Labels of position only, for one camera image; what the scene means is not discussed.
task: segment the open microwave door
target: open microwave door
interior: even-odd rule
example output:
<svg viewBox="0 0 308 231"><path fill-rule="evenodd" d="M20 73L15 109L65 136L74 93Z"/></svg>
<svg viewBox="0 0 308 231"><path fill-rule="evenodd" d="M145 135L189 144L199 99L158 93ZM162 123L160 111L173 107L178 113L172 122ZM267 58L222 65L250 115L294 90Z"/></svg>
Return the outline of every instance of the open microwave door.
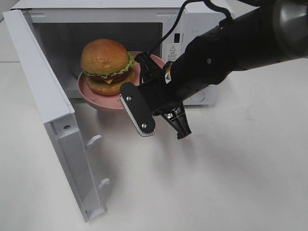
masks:
<svg viewBox="0 0 308 231"><path fill-rule="evenodd" d="M41 119L83 218L88 221L104 212L98 189L109 183L109 179L103 179L99 186L95 184L86 152L101 136L83 141L74 109L33 34L31 16L20 10L3 15Z"/></svg>

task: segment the white tabletop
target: white tabletop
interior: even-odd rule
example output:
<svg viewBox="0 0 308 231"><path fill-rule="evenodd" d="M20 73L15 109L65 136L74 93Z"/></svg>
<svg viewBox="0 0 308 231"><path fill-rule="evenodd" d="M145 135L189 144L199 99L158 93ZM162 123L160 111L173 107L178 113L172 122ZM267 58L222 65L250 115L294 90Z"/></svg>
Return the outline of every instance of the white tabletop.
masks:
<svg viewBox="0 0 308 231"><path fill-rule="evenodd" d="M230 74L215 105L187 108L181 141L160 118L141 138L125 113L73 101L111 179L107 214L84 223L20 64L1 63L1 230L306 230L307 64Z"/></svg>

